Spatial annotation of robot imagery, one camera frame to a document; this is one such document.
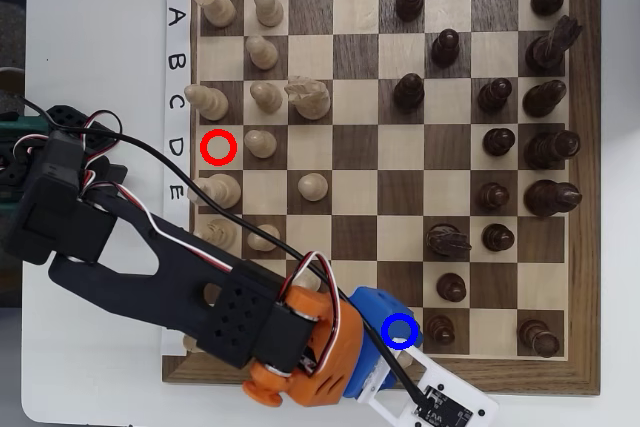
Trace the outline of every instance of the red circle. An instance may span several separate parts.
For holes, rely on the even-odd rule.
[[[227,142],[229,142],[229,153],[222,159],[216,159],[215,157],[212,157],[207,150],[209,142],[211,142],[211,140],[215,139],[216,137],[224,137]],[[238,153],[238,143],[236,142],[236,139],[231,132],[224,129],[213,129],[207,132],[200,141],[200,153],[202,154],[202,158],[205,160],[205,162],[211,165],[215,165],[216,167],[221,167],[223,165],[227,165],[229,162],[235,159],[236,154]]]

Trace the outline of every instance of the blue part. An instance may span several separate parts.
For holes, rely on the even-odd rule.
[[[371,324],[371,326],[380,332],[384,320],[392,314],[402,313],[413,317],[413,312],[409,310],[398,299],[388,294],[384,290],[372,289],[370,287],[358,287],[350,297],[351,302],[362,313],[362,316]],[[394,322],[389,327],[389,336],[408,339],[411,334],[411,327],[406,322]],[[414,345],[418,346],[422,343],[422,333],[418,333]],[[378,349],[373,345],[368,335],[363,333],[362,347],[360,349],[360,357],[353,371],[351,380],[344,391],[343,396],[354,398],[360,395],[362,385],[367,379],[376,362],[380,358]],[[389,375],[382,383],[380,390],[390,389],[396,383],[393,373]]]

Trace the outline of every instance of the white table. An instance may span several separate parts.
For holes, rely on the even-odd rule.
[[[28,0],[27,93],[43,106],[85,112],[113,109],[127,133],[160,148],[165,0]],[[640,202],[640,49],[637,0],[603,0],[602,395],[598,398],[499,396],[496,426],[638,425],[635,378],[640,343],[637,221]],[[121,146],[113,160],[128,182],[161,209],[162,168]],[[154,259],[120,225],[107,265],[144,272]],[[291,401],[262,407],[237,387],[160,382],[160,329],[109,315],[51,283],[45,267],[26,266],[22,402],[40,422],[199,427],[385,425],[370,409],[344,400],[304,410]],[[383,398],[400,404],[400,394]]]

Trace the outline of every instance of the blue circle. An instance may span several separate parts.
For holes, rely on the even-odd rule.
[[[393,339],[389,337],[389,327],[391,327],[391,324],[393,324],[397,320],[401,320],[408,324],[409,329],[411,330],[409,338],[404,342],[394,342]],[[389,317],[384,319],[382,327],[380,327],[380,335],[382,336],[382,340],[384,340],[384,343],[387,344],[387,346],[395,350],[404,350],[408,347],[411,347],[416,343],[419,333],[420,326],[415,321],[415,319],[408,314],[402,314],[400,312],[391,314]]]

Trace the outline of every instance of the chessboard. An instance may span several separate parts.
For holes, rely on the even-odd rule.
[[[503,393],[599,393],[600,290],[600,5],[599,0],[565,0],[560,12],[536,16],[530,0],[425,0],[412,22],[395,13],[395,0],[279,0],[284,20],[261,25],[253,0],[230,0],[237,16],[225,28],[213,27],[193,3],[190,18],[192,84],[222,91],[228,113],[219,121],[190,114],[192,178],[227,174],[242,188],[230,212],[255,225],[270,224],[300,252],[319,250],[332,263],[347,294],[360,286],[383,289],[411,308],[421,327],[446,315],[455,341],[440,345],[428,335],[422,349],[479,389]],[[561,15],[584,26],[565,63],[539,76],[525,62],[525,51]],[[450,67],[436,66],[434,39],[446,28],[460,35],[460,55]],[[247,37],[265,36],[279,54],[274,68],[253,65]],[[405,74],[424,79],[424,104],[399,111],[392,92]],[[302,117],[287,101],[290,76],[323,82],[332,100],[317,121]],[[513,92],[497,114],[478,107],[480,89],[495,78],[511,81]],[[523,110],[524,95],[552,79],[565,82],[566,97],[547,117]],[[260,110],[250,87],[268,81],[282,90],[274,114]],[[215,167],[200,155],[202,138],[224,129],[238,152]],[[482,148],[493,128],[509,128],[516,144],[492,157]],[[572,130],[581,137],[575,159],[551,170],[532,170],[524,161],[526,143],[541,132]],[[277,140],[272,157],[251,154],[243,139],[251,130]],[[209,154],[224,157],[229,143],[215,138]],[[328,195],[305,200],[299,180],[319,173]],[[523,203],[537,180],[571,182],[583,195],[569,214],[535,217]],[[476,198],[488,182],[511,193],[498,210]],[[190,209],[191,231],[220,218],[208,207]],[[437,224],[451,224],[469,237],[466,258],[448,261],[426,247],[425,235]],[[506,251],[492,252],[483,229],[499,223],[516,237]],[[232,254],[285,276],[296,261],[280,250],[259,252],[238,232]],[[464,279],[467,296],[447,302],[435,289],[445,273]],[[215,301],[215,289],[209,291]],[[560,350],[542,359],[519,340],[526,319],[544,321],[560,340]],[[418,366],[408,369],[414,379]],[[237,371],[204,353],[163,356],[163,380],[238,383]]]

